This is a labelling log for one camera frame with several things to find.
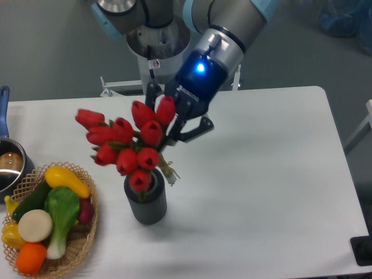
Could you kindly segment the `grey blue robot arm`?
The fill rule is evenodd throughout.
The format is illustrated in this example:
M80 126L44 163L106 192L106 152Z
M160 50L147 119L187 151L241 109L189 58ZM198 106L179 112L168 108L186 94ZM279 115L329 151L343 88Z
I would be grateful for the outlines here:
M146 104L174 99L176 119L160 143L188 142L213 128L209 104L278 7L278 1L94 1L92 12L138 59Z

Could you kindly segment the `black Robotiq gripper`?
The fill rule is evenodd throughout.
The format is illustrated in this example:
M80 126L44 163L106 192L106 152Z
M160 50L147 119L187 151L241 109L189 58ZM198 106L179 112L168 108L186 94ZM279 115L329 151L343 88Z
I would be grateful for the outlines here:
M156 99L165 94L174 99L179 117L167 136L166 145L175 146L179 141L187 143L212 131L214 124L207 116L202 116L197 127L183 132L185 120L204 115L211 100L227 78L224 66L201 51L192 51L175 77L165 85L165 91L156 82L146 87L145 104L155 108Z

